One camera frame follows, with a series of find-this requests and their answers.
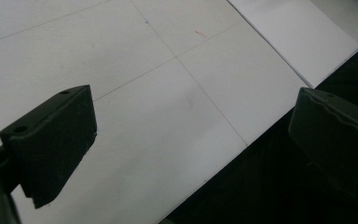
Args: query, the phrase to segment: black floor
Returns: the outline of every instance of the black floor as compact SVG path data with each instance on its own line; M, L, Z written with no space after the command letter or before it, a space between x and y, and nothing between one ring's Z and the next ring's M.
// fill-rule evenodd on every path
M358 53L317 89L358 105ZM167 219L187 223L358 223L358 206L342 200L288 136L286 114Z

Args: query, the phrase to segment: stain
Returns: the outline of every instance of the stain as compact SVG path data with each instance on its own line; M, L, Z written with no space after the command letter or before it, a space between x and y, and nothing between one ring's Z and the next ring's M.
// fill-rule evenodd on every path
M203 33L201 33L200 31L194 31L197 35L200 35L201 37L203 37L203 38L208 38L208 36L207 35L205 35L205 34L203 34Z

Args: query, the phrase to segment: red mark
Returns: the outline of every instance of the red mark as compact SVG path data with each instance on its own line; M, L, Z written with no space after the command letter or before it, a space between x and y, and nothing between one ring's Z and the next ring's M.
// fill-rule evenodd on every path
M199 32L199 31L194 31L194 32L196 32L197 35L200 35L200 36L204 37L205 39L208 37L208 36L206 36L205 34Z

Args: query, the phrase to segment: screw hole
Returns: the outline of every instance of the screw hole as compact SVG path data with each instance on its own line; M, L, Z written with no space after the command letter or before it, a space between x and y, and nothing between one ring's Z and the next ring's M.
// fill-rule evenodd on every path
M27 131L28 127L27 126L20 126L18 128L16 128L14 130L15 133L24 133L25 131Z

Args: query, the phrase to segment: white tabletop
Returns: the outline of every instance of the white tabletop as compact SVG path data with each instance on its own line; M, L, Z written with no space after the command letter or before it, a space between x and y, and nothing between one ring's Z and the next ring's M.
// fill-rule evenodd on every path
M306 86L224 0L0 1L0 131L83 84L97 139L24 224L158 223Z

